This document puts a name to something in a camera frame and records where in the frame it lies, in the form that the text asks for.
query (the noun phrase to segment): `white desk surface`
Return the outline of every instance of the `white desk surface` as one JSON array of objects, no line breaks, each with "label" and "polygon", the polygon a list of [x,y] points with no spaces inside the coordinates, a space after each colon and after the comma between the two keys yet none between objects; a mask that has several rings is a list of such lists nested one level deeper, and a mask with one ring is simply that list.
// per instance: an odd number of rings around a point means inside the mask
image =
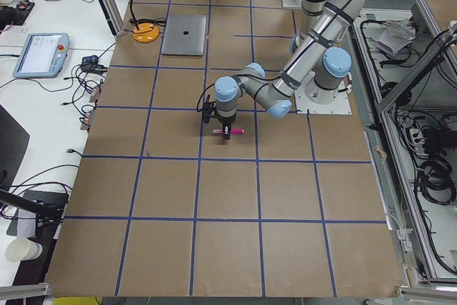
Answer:
[{"label": "white desk surface", "polygon": [[[71,84],[64,80],[71,75],[73,66],[80,64],[83,56],[100,55],[114,43],[98,0],[87,4],[78,0],[44,1],[36,3],[25,25],[15,26],[0,35],[0,54],[20,54],[28,34],[36,32],[66,32],[70,36],[70,49],[61,73],[55,79],[40,79],[48,89],[62,89]],[[116,0],[121,16],[124,16],[129,0]],[[107,51],[100,63],[108,66],[114,46]],[[12,71],[17,58],[0,58],[0,86],[13,79]],[[0,89],[0,104],[28,131],[30,142],[21,168],[14,183],[18,184],[44,169],[60,164],[79,164],[78,154],[68,154],[69,148],[82,152],[87,132],[80,130],[80,114],[70,101],[78,82],[72,88],[56,93],[44,91],[38,84],[16,80]],[[89,102],[81,99],[81,107]],[[50,171],[33,181],[61,181],[70,186],[76,178],[76,168],[65,167]],[[55,186],[48,188],[55,191]],[[14,239],[6,235],[9,221],[0,219],[0,286],[11,286],[19,263],[5,259],[4,252]]]},{"label": "white desk surface", "polygon": [[[30,1],[35,2],[30,17],[23,26],[0,35],[0,46],[22,47],[27,35],[36,32],[66,32],[72,49],[104,50],[113,42],[98,0],[90,4],[81,0]],[[129,0],[115,1],[123,17]]]}]

